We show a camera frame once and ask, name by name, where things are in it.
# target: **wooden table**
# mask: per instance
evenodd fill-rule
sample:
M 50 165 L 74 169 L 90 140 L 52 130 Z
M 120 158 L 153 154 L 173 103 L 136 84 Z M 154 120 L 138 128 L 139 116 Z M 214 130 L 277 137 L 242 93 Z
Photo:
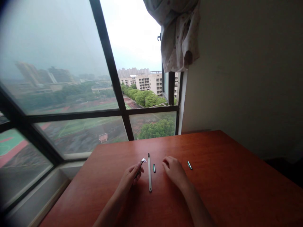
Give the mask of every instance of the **wooden table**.
M 144 163 L 118 226 L 193 226 L 181 192 L 162 167 L 169 155 L 182 163 L 219 226 L 303 226 L 303 190 L 222 131 L 98 145 L 41 226 L 92 226 L 124 170 L 148 152 L 156 165 L 152 192 Z

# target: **curtain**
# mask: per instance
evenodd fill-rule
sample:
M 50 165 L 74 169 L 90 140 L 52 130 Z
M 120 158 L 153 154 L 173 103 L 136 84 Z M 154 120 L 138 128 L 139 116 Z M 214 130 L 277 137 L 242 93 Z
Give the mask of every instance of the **curtain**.
M 200 0 L 143 0 L 161 26 L 164 72 L 182 72 L 199 58 Z

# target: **overcast sky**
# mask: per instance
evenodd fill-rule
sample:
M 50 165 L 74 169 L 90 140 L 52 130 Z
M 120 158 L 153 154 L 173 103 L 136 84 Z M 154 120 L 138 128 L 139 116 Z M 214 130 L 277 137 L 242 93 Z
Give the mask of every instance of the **overcast sky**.
M 161 70 L 160 26 L 143 0 L 101 0 L 117 69 Z M 23 78 L 15 62 L 73 75 L 108 75 L 89 0 L 19 0 L 0 22 L 0 78 Z

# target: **hand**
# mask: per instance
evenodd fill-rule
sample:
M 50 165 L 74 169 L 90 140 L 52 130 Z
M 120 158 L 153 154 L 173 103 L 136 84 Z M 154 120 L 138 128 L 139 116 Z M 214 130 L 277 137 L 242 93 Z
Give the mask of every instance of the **hand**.
M 188 184 L 189 180 L 178 159 L 168 156 L 163 159 L 162 164 L 168 177 L 180 190 Z
M 127 195 L 132 184 L 135 185 L 141 177 L 141 172 L 144 172 L 143 167 L 141 167 L 141 171 L 139 172 L 138 176 L 135 178 L 135 176 L 140 168 L 140 165 L 141 165 L 141 163 L 139 162 L 138 164 L 133 165 L 124 171 L 123 176 L 116 189 L 115 194 L 117 194 L 118 196 L 122 196 L 122 197 L 125 197 Z

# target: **glass pane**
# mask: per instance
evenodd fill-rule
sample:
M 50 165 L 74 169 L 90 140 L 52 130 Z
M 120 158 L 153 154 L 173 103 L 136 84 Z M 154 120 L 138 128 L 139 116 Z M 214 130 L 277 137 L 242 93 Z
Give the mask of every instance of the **glass pane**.
M 17 130 L 11 129 L 1 133 L 1 207 L 10 205 L 51 167 L 50 161 Z
M 89 1 L 11 1 L 0 81 L 27 114 L 117 109 Z
M 144 1 L 100 0 L 127 109 L 166 106 L 162 98 L 161 27 Z
M 121 116 L 37 124 L 65 159 L 88 157 L 98 144 L 128 141 Z
M 3 113 L 0 111 L 0 124 L 3 124 L 5 122 L 8 122 L 9 120 L 4 116 Z
M 174 136 L 177 112 L 130 115 L 135 140 Z

